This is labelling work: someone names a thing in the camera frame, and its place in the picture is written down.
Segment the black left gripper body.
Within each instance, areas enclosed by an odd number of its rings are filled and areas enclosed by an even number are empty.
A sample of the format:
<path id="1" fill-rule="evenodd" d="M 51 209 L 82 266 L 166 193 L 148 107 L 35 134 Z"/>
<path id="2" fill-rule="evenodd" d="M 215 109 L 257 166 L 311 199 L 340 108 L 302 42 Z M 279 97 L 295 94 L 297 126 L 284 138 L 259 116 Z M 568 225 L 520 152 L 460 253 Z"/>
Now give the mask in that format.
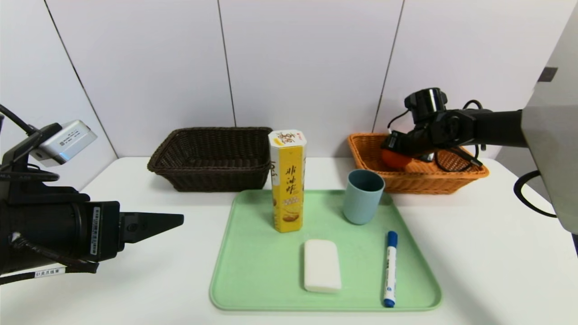
<path id="1" fill-rule="evenodd" d="M 124 249 L 117 201 L 41 205 L 24 220 L 25 239 L 65 257 L 99 263 Z"/>

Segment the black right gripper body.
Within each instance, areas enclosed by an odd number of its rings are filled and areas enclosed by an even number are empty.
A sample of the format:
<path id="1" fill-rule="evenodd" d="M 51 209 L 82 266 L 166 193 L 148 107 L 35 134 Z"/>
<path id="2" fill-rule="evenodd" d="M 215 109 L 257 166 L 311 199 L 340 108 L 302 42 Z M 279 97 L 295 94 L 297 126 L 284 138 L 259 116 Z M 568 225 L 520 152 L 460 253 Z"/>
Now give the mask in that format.
<path id="1" fill-rule="evenodd" d="M 392 131 L 382 142 L 381 148 L 411 158 L 432 154 L 432 142 L 425 131 L 414 130 L 407 134 Z"/>

